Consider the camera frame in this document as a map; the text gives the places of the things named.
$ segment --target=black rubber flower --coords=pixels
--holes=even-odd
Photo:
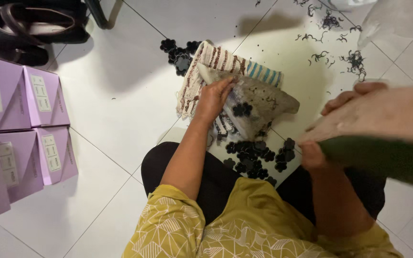
[[[282,172],[283,170],[287,169],[288,167],[286,166],[286,162],[277,162],[277,164],[275,165],[275,169],[278,172]]]
[[[267,169],[265,169],[265,168],[259,169],[257,171],[257,177],[260,178],[260,179],[263,179],[263,180],[264,180],[264,178],[268,177]]]
[[[200,43],[201,41],[188,41],[186,47],[187,52],[194,55],[199,48]]]
[[[264,161],[269,162],[275,159],[275,152],[269,151],[264,155]]]
[[[260,160],[255,160],[253,161],[253,168],[254,169],[260,169],[262,168],[262,162]]]
[[[247,173],[248,178],[257,179],[257,170],[249,170]]]
[[[176,48],[176,41],[174,39],[165,39],[160,43],[160,50],[163,50],[165,53],[170,52]]]
[[[238,162],[238,164],[235,166],[235,170],[238,173],[245,173],[246,172],[246,166],[243,163]]]
[[[291,138],[288,138],[286,141],[284,141],[283,146],[287,150],[293,150],[295,146],[295,141]]]
[[[251,106],[250,104],[245,102],[245,103],[243,103],[243,108],[245,109],[243,111],[243,114],[245,116],[249,117],[251,115],[251,110],[253,110],[253,106]]]
[[[234,117],[242,117],[243,112],[245,111],[242,104],[237,104],[237,106],[232,108],[232,112],[234,113]]]
[[[269,182],[271,185],[273,185],[274,187],[275,185],[277,185],[277,179],[273,179],[271,176],[267,177],[265,180]]]
[[[237,150],[235,149],[235,143],[231,141],[229,144],[226,145],[227,153],[229,154],[236,154]]]
[[[228,159],[224,160],[224,166],[226,166],[227,168],[233,169],[235,166],[235,161],[233,161],[233,159],[230,157]]]

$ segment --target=finger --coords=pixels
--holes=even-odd
[[[342,92],[340,95],[337,96],[337,98],[328,101],[326,105],[324,105],[324,109],[321,111],[321,115],[326,116],[333,110],[340,108],[345,103],[359,96],[360,95],[354,91]]]
[[[234,80],[233,76],[227,77],[217,82],[215,88],[222,92],[232,81]]]
[[[357,83],[353,89],[361,95],[367,94],[371,91],[387,89],[388,85],[382,82],[364,82]]]
[[[226,99],[229,96],[229,93],[233,89],[234,86],[235,86],[235,83],[231,83],[231,84],[227,85],[227,87],[224,89],[224,91],[221,95],[221,101],[222,101],[223,105],[224,105],[224,103],[226,103]]]

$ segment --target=white plastic bag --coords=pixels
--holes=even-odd
[[[361,5],[368,5],[377,0],[320,0],[323,4],[336,11],[349,11]]]
[[[380,0],[370,10],[358,40],[361,49],[379,35],[394,33],[413,38],[413,1]]]

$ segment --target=black strap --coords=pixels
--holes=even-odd
[[[16,36],[33,45],[44,45],[44,43],[39,41],[37,38],[33,37],[30,33],[28,33],[25,27],[21,26],[18,23],[18,21],[14,18],[15,12],[24,10],[25,7],[23,7],[23,5],[21,4],[4,5],[0,10],[1,18],[3,19],[4,23],[12,30],[12,32],[14,32]]]

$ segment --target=black scrap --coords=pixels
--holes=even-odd
[[[307,14],[310,17],[313,17],[313,12],[315,11],[315,9],[321,10],[323,8],[323,5],[320,5],[320,7],[316,7],[313,4],[310,4],[307,8]]]
[[[340,37],[340,38],[338,38],[338,39],[336,39],[336,40],[340,40],[341,42],[343,42],[343,41],[344,41],[344,39],[345,39],[345,42],[348,42],[348,41],[347,41],[347,39],[346,39],[346,38],[344,38],[345,36],[347,36],[347,34],[345,34],[345,35],[341,34],[341,37]]]
[[[348,51],[348,57],[339,56],[341,61],[348,62],[352,67],[347,67],[348,73],[354,73],[358,75],[358,81],[363,82],[366,77],[366,70],[364,70],[363,58],[361,56],[361,51],[356,50],[352,53],[352,50]]]
[[[340,23],[337,20],[336,17],[332,16],[332,11],[331,10],[326,10],[326,16],[323,17],[321,27],[323,29],[328,28],[328,30],[331,30],[333,27],[340,27]]]
[[[334,62],[330,63],[328,68],[331,67],[331,65],[333,65],[336,61],[334,60]]]
[[[363,28],[361,28],[361,26],[357,25],[357,26],[354,26],[354,27],[350,28],[350,33],[352,33],[352,30],[354,30],[354,31],[359,30],[359,32],[362,32]]]
[[[322,51],[319,55],[313,54],[312,58],[313,58],[313,56],[315,56],[315,62],[318,62],[320,60],[320,57],[325,57],[326,56],[326,54],[323,55],[323,53],[329,54],[328,51]]]

